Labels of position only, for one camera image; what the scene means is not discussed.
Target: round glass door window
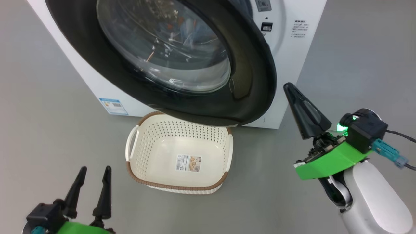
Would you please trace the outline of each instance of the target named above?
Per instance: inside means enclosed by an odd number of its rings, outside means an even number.
[[[207,93],[230,78],[230,60],[217,35],[175,0],[98,0],[97,17],[116,50],[153,81]]]

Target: brown basket rim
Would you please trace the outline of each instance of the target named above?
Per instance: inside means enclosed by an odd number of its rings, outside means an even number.
[[[141,126],[141,124],[143,124],[143,122],[146,119],[148,119],[148,118],[150,118],[152,116],[155,116],[155,115],[164,115],[164,113],[162,113],[160,111],[155,111],[155,112],[149,113],[149,114],[143,116],[143,118],[138,122],[138,125]],[[229,127],[227,127],[227,131],[228,131],[229,134],[231,134],[231,129]],[[150,181],[146,181],[146,180],[143,180],[143,179],[139,179],[139,178],[137,178],[134,175],[133,171],[131,170],[130,162],[127,162],[127,172],[129,173],[129,175],[136,182],[141,183],[141,184],[145,184],[145,185],[149,185],[149,186],[154,186],[154,187],[159,187],[159,188],[163,188],[163,189],[175,189],[175,190],[187,190],[187,191],[201,191],[201,190],[211,190],[211,189],[214,189],[214,188],[220,186],[225,181],[225,179],[228,176],[228,172],[224,172],[224,174],[221,177],[221,179],[218,180],[218,182],[216,182],[215,184],[210,185],[210,186],[206,186],[206,187],[186,187],[186,186],[174,186],[174,185],[168,185],[168,184],[153,183],[153,182],[150,182]]]

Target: empty basket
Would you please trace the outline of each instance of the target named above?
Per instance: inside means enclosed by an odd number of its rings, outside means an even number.
[[[216,192],[228,175],[232,156],[230,129],[161,112],[143,117],[126,143],[130,176],[149,187],[175,193]]]

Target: wire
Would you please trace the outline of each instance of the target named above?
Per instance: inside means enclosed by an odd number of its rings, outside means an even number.
[[[405,166],[405,167],[407,167],[407,168],[409,168],[409,169],[411,169],[411,170],[416,171],[416,167],[411,166],[411,165],[409,165],[409,164],[407,164],[407,163],[406,163],[404,166]]]
[[[409,137],[408,135],[405,135],[405,134],[403,134],[403,133],[396,132],[396,131],[390,131],[390,130],[386,130],[386,132],[388,132],[388,133],[392,133],[392,134],[396,134],[396,135],[399,135],[399,136],[404,137],[404,138],[406,138],[407,140],[409,140],[409,141],[411,141],[411,142],[413,142],[413,143],[416,143],[416,139],[414,139],[414,138],[412,138],[412,137]],[[411,166],[411,165],[409,165],[409,164],[407,164],[407,163],[406,163],[404,166],[405,166],[405,167],[407,167],[407,168],[409,168],[409,169],[411,169],[411,170],[416,171],[416,167]]]
[[[409,137],[409,136],[407,136],[407,135],[405,135],[403,133],[395,132],[395,131],[390,131],[390,130],[386,130],[386,132],[399,135],[399,136],[404,137],[404,138],[406,138],[407,140],[409,140],[409,141],[411,141],[413,143],[416,143],[416,139],[414,139],[412,137]]]

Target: floor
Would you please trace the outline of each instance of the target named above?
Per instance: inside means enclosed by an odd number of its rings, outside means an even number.
[[[328,0],[298,87],[333,122],[367,107],[392,130],[416,136],[416,2]],[[172,194],[127,174],[124,144],[138,118],[111,116],[95,99],[27,2],[0,2],[0,220],[19,233],[38,203],[64,198],[87,166],[76,221],[90,223],[105,166],[113,169],[117,233],[344,234],[337,209],[317,181],[300,180],[304,158],[290,112],[279,130],[233,130],[234,157],[221,189],[207,196]],[[415,145],[386,140],[416,164]],[[371,156],[416,214],[414,172]]]

